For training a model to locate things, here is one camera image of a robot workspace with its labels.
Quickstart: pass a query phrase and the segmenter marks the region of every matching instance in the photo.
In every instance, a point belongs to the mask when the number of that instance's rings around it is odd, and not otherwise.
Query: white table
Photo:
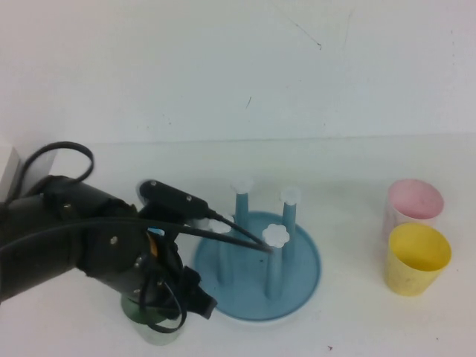
[[[118,293],[71,271],[2,304],[2,356],[476,356],[476,136],[90,148],[97,169],[88,183],[135,204],[135,185],[154,178],[233,213],[231,178],[251,175],[251,209],[279,213],[280,189],[298,185],[297,222],[321,253],[318,290],[297,313],[270,324],[217,311],[209,321],[191,315],[175,343],[154,347],[123,316]],[[85,167],[64,150],[51,173],[76,176]],[[418,298],[395,295],[382,278],[386,188],[404,177],[440,188],[446,210],[438,228],[453,248],[450,266]],[[199,240],[178,240],[190,263]]]

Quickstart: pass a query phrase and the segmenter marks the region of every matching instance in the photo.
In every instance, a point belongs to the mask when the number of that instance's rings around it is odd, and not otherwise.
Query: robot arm
[[[269,247],[208,208],[207,202],[157,181],[145,181],[139,192],[141,211],[83,182],[94,166],[92,153],[75,143],[55,143],[33,154],[22,171],[50,149],[73,148],[91,159],[80,178],[48,176],[27,195],[20,188],[0,211],[0,303],[73,268],[99,280],[164,317],[187,312],[209,318],[216,301],[199,287],[200,276],[184,267],[175,239],[179,233],[269,251]],[[190,219],[213,218],[232,225],[255,243],[185,226]],[[160,228],[153,233],[148,228]],[[159,332],[173,332],[156,326]]]

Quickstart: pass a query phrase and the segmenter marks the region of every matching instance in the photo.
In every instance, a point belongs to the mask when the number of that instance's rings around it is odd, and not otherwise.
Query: white peg cap
[[[263,238],[271,247],[282,248],[289,241],[289,233],[285,226],[271,224],[263,231]]]
[[[281,191],[280,199],[287,205],[294,206],[300,203],[300,189],[297,187],[287,187]]]
[[[254,182],[251,177],[240,177],[231,182],[231,188],[239,195],[250,193],[253,185]]]
[[[223,215],[228,221],[235,223],[234,219],[232,216],[228,214]],[[229,225],[226,225],[223,222],[217,221],[216,219],[211,219],[210,222],[208,223],[208,227],[210,227],[212,232],[218,233],[218,234],[225,234],[231,231],[231,227]]]

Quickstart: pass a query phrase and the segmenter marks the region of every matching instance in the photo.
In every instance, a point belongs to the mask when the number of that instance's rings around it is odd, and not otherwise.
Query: cup rim
[[[401,212],[400,210],[398,210],[395,207],[395,205],[392,203],[392,201],[390,200],[390,192],[392,191],[393,188],[395,188],[395,186],[397,184],[400,184],[400,183],[405,182],[405,181],[417,181],[421,184],[424,184],[425,186],[429,186],[438,195],[438,198],[441,200],[441,208],[438,210],[438,213],[434,214],[433,216],[428,216],[426,218],[414,218],[414,217],[408,216],[408,215],[404,214],[403,212]],[[389,186],[389,188],[387,189],[387,202],[388,202],[389,206],[392,207],[393,210],[395,210],[396,212],[398,212],[399,214],[401,214],[405,218],[412,219],[412,220],[415,220],[415,221],[426,221],[428,219],[437,218],[445,209],[445,199],[443,198],[443,195],[441,194],[441,192],[434,185],[430,184],[429,182],[426,182],[426,181],[423,181],[423,180],[420,180],[420,179],[417,179],[417,178],[407,178],[407,179],[406,178],[401,178],[400,180],[396,180],[394,183],[392,183]]]
[[[442,265],[440,266],[438,269],[432,269],[432,270],[422,270],[422,269],[417,269],[417,268],[414,268],[413,266],[410,266],[408,265],[407,263],[405,263],[402,259],[400,259],[399,255],[397,253],[395,253],[395,251],[393,250],[392,248],[392,240],[394,239],[394,233],[397,231],[397,230],[401,230],[403,228],[406,228],[406,227],[409,227],[409,226],[418,226],[418,227],[421,227],[421,228],[424,228],[424,229],[428,229],[429,231],[432,231],[433,233],[436,233],[440,238],[443,238],[443,242],[447,245],[448,247],[448,251],[449,251],[449,256],[448,256],[448,259],[447,261]],[[435,272],[435,271],[440,271],[440,270],[443,270],[444,268],[446,268],[448,266],[448,264],[451,262],[451,259],[453,257],[453,251],[451,249],[451,244],[449,244],[449,241],[446,239],[445,235],[442,234],[440,231],[438,231],[437,229],[429,226],[429,225],[422,225],[420,223],[416,223],[416,222],[409,222],[409,223],[403,223],[401,225],[397,225],[391,232],[390,232],[390,236],[389,236],[389,240],[388,240],[388,248],[390,249],[390,251],[392,252],[392,254],[399,260],[399,262],[401,262],[402,264],[406,265],[408,268],[410,269],[413,269],[413,270],[416,270],[416,271],[423,271],[423,272],[428,272],[428,273],[431,273],[431,272]]]

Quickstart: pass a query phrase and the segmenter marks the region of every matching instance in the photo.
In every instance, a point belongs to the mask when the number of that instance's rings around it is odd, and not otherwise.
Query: black wire
[[[265,242],[263,242],[261,239],[259,239],[258,237],[254,236],[253,234],[251,234],[250,232],[248,232],[246,229],[244,228],[241,228],[240,226],[238,226],[236,223],[233,223],[232,221],[229,221],[227,220],[224,216],[218,214],[216,211],[214,210],[209,210],[208,212],[208,218],[211,218],[211,219],[215,219],[217,221],[220,221],[220,222],[223,222],[225,223],[226,225],[229,225],[230,227],[232,227],[235,231],[238,231],[240,232],[241,234],[244,234],[245,236],[247,236],[248,238],[251,238],[254,242],[256,242],[256,244],[259,244],[263,247],[267,247],[267,248],[270,248],[268,244],[266,244]]]
[[[224,234],[218,234],[210,231],[203,231],[197,228],[186,227],[183,225],[176,225],[174,223],[162,222],[154,219],[140,219],[129,217],[97,217],[86,219],[72,219],[70,221],[61,222],[55,225],[49,225],[42,228],[38,228],[22,237],[9,242],[6,245],[0,247],[0,253],[6,249],[10,249],[15,245],[22,244],[28,240],[37,239],[47,234],[58,233],[61,231],[68,231],[73,228],[104,228],[114,225],[128,225],[136,226],[138,228],[150,228],[160,227],[164,231],[174,231],[183,234],[189,234],[193,236],[203,237],[212,240],[218,240],[219,242],[226,242],[234,245],[240,245],[242,247],[255,249],[257,251],[271,252],[268,246],[261,246],[244,240],[236,239],[233,237],[225,236]]]
[[[70,181],[72,184],[84,181],[89,177],[89,175],[91,175],[92,170],[94,169],[94,155],[90,149],[88,149],[84,145],[73,143],[71,141],[58,141],[56,143],[48,144],[40,148],[36,152],[34,152],[33,155],[31,155],[25,161],[25,164],[23,165],[22,170],[20,171],[18,181],[16,182],[16,185],[14,186],[12,193],[8,196],[7,200],[4,203],[5,206],[8,206],[12,201],[20,197],[20,193],[22,192],[22,187],[23,187],[23,181],[25,180],[27,171],[30,169],[30,166],[33,164],[33,162],[35,162],[35,160],[41,155],[53,150],[58,150],[58,149],[71,149],[74,151],[81,152],[82,154],[87,156],[89,160],[91,161],[87,171],[85,171],[84,174]]]
[[[174,303],[177,306],[177,311],[180,315],[180,322],[178,323],[176,327],[169,328],[169,327],[163,327],[163,326],[157,325],[154,321],[151,321],[149,319],[149,315],[147,314],[147,310],[146,310],[146,307],[147,307],[146,295],[147,295],[147,289],[149,288],[149,284],[152,279],[152,276],[153,276],[153,273],[151,272],[144,279],[144,286],[142,287],[141,294],[139,296],[139,310],[146,318],[147,326],[150,329],[153,329],[154,331],[160,332],[160,333],[173,333],[179,330],[184,325],[185,320],[187,320],[187,309],[185,309],[184,306],[182,306],[179,299],[177,298],[177,295],[173,292],[172,288],[170,288],[167,281],[158,280],[158,283],[162,283],[165,286],[165,288],[169,291],[170,295],[172,296],[172,299],[174,300]]]

